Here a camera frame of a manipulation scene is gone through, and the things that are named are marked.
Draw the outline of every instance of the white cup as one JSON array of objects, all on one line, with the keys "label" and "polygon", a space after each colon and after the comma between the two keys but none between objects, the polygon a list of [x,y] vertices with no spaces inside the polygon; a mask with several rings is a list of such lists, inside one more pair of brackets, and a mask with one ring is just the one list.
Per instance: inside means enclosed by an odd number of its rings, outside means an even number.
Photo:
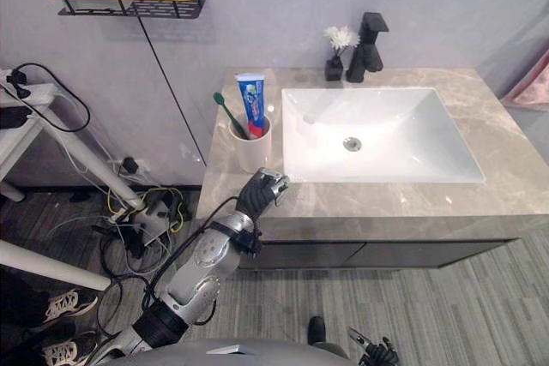
[{"label": "white cup", "polygon": [[[246,115],[236,116],[236,119],[244,130],[248,131]],[[247,141],[240,138],[232,122],[229,123],[229,133],[234,142],[238,164],[249,173],[255,173],[260,167],[266,167],[271,157],[271,122],[267,117],[265,117],[263,130],[263,136],[259,139]]]}]

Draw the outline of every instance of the robotic hand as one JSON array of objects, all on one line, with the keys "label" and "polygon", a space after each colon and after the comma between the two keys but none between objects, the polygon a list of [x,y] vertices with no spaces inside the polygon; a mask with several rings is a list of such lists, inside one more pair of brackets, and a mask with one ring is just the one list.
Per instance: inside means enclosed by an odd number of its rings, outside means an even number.
[{"label": "robotic hand", "polygon": [[398,355],[389,339],[384,337],[384,344],[374,345],[352,327],[349,327],[347,331],[353,342],[360,345],[365,351],[359,366],[395,366],[398,363]]},{"label": "robotic hand", "polygon": [[241,254],[260,251],[257,220],[273,203],[281,203],[289,183],[281,173],[257,171],[240,191],[235,211],[209,225],[206,222],[193,256],[177,270],[160,297],[131,327],[102,345],[87,364],[178,342],[217,298],[221,281],[237,269]]}]

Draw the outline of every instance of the wood-look floor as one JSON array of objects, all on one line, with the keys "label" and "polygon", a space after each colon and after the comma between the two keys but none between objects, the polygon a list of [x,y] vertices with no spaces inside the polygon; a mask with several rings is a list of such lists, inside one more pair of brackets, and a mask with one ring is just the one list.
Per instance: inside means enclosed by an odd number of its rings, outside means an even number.
[{"label": "wood-look floor", "polygon": [[[193,209],[198,193],[186,195]],[[100,220],[54,232],[51,228],[75,216],[101,215],[104,198],[97,194],[84,203],[69,203],[69,198],[66,193],[34,193],[22,203],[4,202],[0,237],[100,273],[100,235],[89,229]],[[174,235],[174,242],[180,243],[193,225]],[[109,262],[119,271],[126,269],[120,244],[113,245]],[[22,276],[39,290],[55,293],[68,287]],[[140,314],[142,285],[131,280],[124,290],[123,307],[112,317],[110,331]],[[116,291],[106,297],[103,321],[115,298]],[[373,340],[389,336],[403,366],[549,365],[549,228],[444,269],[239,271],[223,285],[215,318],[184,338],[305,342],[313,315],[324,316],[329,340],[355,360],[359,351],[346,336],[347,326]],[[94,313],[78,318],[77,326],[94,327]],[[16,328],[2,327],[4,349],[18,339]]]}]

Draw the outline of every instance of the sneaker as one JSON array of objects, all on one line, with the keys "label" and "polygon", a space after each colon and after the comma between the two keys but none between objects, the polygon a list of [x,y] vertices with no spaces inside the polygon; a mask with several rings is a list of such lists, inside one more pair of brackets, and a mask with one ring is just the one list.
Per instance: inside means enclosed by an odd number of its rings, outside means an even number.
[{"label": "sneaker", "polygon": [[75,338],[42,348],[47,366],[82,366],[97,348],[97,333],[82,333]]},{"label": "sneaker", "polygon": [[49,327],[55,321],[68,316],[80,316],[88,312],[97,303],[97,294],[86,289],[72,289],[62,295],[52,297],[45,319],[41,325],[33,327],[33,332]]}]

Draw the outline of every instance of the flower vase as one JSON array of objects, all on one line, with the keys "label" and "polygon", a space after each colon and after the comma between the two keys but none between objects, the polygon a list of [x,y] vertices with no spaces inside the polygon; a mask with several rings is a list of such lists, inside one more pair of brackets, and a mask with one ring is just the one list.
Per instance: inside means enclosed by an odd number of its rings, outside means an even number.
[{"label": "flower vase", "polygon": [[343,63],[339,56],[334,56],[326,61],[324,66],[324,76],[326,81],[340,81],[343,75]]}]

